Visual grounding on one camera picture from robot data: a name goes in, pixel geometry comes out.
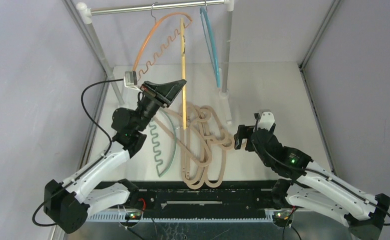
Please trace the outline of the yellow wire hanger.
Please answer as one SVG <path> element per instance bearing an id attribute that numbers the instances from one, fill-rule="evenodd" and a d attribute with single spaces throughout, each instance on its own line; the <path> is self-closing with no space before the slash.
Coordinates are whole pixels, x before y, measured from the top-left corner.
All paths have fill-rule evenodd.
<path id="1" fill-rule="evenodd" d="M 180 40 L 181 40 L 181 78 L 186 79 L 186 59 L 185 59 L 185 26 L 184 19 L 180 19 Z M 182 88 L 182 128 L 187 128 L 187 107 L 186 107 L 186 86 Z"/>

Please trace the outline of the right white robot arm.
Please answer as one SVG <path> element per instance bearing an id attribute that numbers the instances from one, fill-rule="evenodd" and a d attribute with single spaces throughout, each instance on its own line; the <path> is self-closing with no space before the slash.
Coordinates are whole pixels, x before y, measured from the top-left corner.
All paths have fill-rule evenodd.
<path id="1" fill-rule="evenodd" d="M 283 146 L 274 129 L 239 125 L 234 135 L 237 150 L 246 140 L 245 150 L 255 152 L 262 163 L 280 176 L 272 190 L 272 203 L 312 210 L 331 218 L 358 239 L 379 239 L 383 227 L 390 226 L 390 197 L 357 189 L 328 172 L 306 153 Z"/>

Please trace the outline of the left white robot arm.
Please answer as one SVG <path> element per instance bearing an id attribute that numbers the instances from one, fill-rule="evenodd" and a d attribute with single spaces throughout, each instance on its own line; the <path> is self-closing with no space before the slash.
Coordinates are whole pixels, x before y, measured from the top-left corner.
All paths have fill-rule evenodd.
<path id="1" fill-rule="evenodd" d="M 130 160 L 141 150 L 148 123 L 160 108 L 168 108 L 186 85 L 186 80 L 156 84 L 145 81 L 139 88 L 137 107 L 117 108 L 112 114 L 111 127 L 115 130 L 99 158 L 65 178 L 51 180 L 45 185 L 44 201 L 38 207 L 65 233 L 81 228 L 92 215 L 116 205 L 134 208 L 139 202 L 136 186 L 120 180 L 111 186 L 97 186 L 114 169 Z"/>

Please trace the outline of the blue wire hanger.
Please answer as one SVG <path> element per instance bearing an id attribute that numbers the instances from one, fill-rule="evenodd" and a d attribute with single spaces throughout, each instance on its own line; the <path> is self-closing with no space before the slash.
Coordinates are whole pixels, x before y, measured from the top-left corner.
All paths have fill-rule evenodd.
<path id="1" fill-rule="evenodd" d="M 204 1 L 204 6 L 200 7 L 199 13 L 203 28 L 203 34 L 204 39 L 207 45 L 207 50 L 210 58 L 210 62 L 212 65 L 216 86 L 217 88 L 221 88 L 221 77 L 220 77 L 220 70 L 219 70 L 219 61 L 218 61 L 218 54 L 217 54 L 217 48 L 216 48 L 216 42 L 214 37 L 214 32 L 212 25 L 209 20 L 208 16 L 208 9 L 207 9 L 207 1 Z"/>

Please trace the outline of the orange wire hanger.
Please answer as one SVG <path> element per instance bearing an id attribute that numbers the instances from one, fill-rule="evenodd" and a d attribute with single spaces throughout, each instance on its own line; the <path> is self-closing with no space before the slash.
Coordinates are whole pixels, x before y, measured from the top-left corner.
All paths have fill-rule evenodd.
<path id="1" fill-rule="evenodd" d="M 149 43 L 152 41 L 153 36 L 158 31 L 158 29 L 166 22 L 168 19 L 172 17 L 180 16 L 180 22 L 179 27 L 175 28 L 173 30 L 173 33 L 171 35 L 168 35 L 166 37 L 166 41 L 164 43 L 161 43 L 157 48 L 156 51 L 152 52 L 152 57 L 148 59 L 144 66 L 139 66 L 140 61 L 142 59 L 142 56 L 144 55 L 146 47 L 149 45 Z M 148 34 L 146 35 L 145 39 L 143 40 L 143 43 L 141 44 L 139 51 L 137 53 L 136 59 L 132 66 L 132 71 L 137 73 L 137 79 L 140 80 L 143 75 L 145 75 L 151 67 L 153 67 L 157 60 L 164 54 L 164 52 L 170 47 L 170 45 L 177 39 L 181 40 L 184 38 L 185 30 L 191 26 L 193 23 L 193 18 L 186 12 L 179 12 L 175 11 L 169 14 L 164 15 L 160 19 L 156 20 Z"/>

